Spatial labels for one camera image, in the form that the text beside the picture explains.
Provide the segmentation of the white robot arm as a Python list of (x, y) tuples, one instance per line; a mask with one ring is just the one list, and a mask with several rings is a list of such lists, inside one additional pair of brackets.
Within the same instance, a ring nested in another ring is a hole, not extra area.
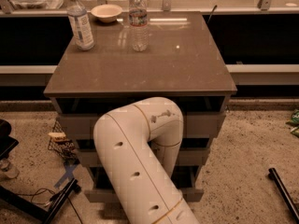
[(171, 180), (183, 117), (169, 99), (154, 97), (103, 115), (95, 148), (131, 224), (199, 224)]

